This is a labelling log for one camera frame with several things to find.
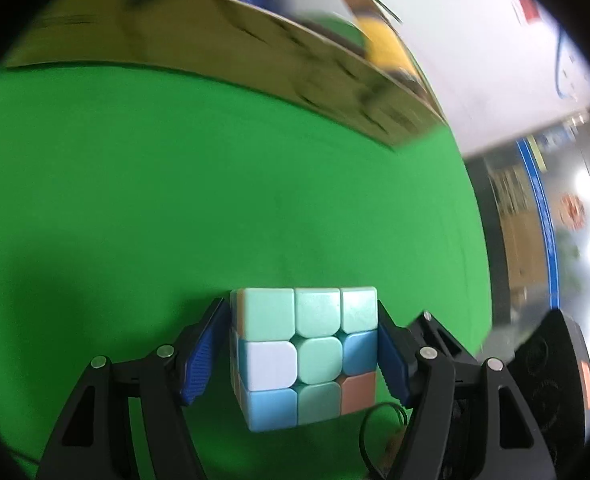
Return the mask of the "silver film roll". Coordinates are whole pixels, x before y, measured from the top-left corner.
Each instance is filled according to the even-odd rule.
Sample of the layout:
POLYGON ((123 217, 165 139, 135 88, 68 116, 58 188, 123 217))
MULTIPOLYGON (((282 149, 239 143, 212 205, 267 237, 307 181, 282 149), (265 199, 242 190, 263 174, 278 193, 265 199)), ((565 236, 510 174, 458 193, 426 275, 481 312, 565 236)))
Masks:
POLYGON ((274 1, 286 18, 327 36, 354 53, 364 53, 363 32, 345 0, 274 1))

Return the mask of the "pastel rubiks cube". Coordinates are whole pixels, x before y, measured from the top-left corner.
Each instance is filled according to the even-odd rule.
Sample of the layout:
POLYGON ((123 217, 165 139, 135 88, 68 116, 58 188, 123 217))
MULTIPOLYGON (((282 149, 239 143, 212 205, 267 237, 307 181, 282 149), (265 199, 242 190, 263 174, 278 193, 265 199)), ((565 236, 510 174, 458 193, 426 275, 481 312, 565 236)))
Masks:
POLYGON ((230 293, 231 384, 249 430, 326 422, 373 406, 373 286, 240 288, 230 293))

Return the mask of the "brown cardboard box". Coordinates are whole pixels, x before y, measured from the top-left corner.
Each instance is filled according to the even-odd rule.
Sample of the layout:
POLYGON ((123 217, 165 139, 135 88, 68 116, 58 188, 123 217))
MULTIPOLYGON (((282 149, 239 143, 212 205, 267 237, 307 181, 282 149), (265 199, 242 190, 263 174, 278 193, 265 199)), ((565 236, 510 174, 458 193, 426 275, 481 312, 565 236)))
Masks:
POLYGON ((398 146, 444 125, 406 84, 331 39, 235 0, 53 0, 7 67, 116 63, 252 89, 398 146))

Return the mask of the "yellow labelled jar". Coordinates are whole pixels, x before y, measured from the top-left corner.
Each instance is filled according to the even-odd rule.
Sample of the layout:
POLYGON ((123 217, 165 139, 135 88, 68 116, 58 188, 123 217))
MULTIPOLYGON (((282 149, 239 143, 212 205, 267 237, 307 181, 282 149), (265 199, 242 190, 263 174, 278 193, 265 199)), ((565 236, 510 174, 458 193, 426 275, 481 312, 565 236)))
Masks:
POLYGON ((358 14, 357 24, 364 37, 364 57, 389 75, 421 81, 409 51, 394 29, 375 14, 358 14))

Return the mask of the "glass door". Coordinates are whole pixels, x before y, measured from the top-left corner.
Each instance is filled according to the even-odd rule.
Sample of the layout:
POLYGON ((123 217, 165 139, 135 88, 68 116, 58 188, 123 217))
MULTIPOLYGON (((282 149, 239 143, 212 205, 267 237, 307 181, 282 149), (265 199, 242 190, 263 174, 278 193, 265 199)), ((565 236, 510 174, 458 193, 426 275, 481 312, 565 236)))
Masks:
POLYGON ((484 229, 492 322, 509 344, 559 308, 590 349, 590 110, 466 159, 484 229))

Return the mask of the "green table mat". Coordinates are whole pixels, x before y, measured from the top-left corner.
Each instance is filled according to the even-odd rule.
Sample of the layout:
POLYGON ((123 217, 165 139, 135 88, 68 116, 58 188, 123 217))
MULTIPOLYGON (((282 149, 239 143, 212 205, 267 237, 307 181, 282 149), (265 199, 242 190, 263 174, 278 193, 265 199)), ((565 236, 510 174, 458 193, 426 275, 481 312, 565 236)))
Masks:
POLYGON ((22 474, 96 356, 146 356, 234 289, 359 286, 467 349, 490 330, 446 122, 388 146, 168 68, 1 66, 0 442, 22 474))

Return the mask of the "red wall sign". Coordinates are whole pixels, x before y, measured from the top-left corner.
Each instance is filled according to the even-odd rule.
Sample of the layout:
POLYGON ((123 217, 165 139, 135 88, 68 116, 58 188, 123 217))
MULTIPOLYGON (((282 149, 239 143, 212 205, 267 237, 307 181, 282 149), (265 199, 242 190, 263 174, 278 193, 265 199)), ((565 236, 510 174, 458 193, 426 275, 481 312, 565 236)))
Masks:
POLYGON ((544 21, 542 7, 537 0, 516 0, 518 20, 527 25, 544 21))

